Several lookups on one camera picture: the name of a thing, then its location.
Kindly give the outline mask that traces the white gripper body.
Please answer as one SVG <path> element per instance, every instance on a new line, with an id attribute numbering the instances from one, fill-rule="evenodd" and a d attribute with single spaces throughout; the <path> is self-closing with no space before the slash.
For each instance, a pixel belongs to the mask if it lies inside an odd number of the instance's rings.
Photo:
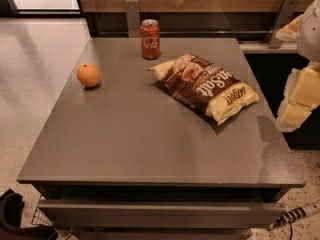
<path id="1" fill-rule="evenodd" d="M 305 10 L 299 25 L 298 54 L 310 61 L 320 61 L 320 0 Z"/>

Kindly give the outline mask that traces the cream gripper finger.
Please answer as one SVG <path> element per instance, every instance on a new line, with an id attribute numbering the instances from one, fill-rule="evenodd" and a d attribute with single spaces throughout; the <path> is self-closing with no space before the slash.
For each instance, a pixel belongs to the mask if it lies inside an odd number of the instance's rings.
<path id="1" fill-rule="evenodd" d="M 297 40 L 299 26 L 303 15 L 297 16 L 291 22 L 289 22 L 284 27 L 280 28 L 277 32 L 275 37 L 278 40 L 285 41 L 285 42 L 293 42 Z"/>
<path id="2" fill-rule="evenodd" d="M 277 129 L 281 132 L 295 131 L 319 105 L 320 63 L 310 62 L 302 70 L 293 68 L 277 112 Z"/>

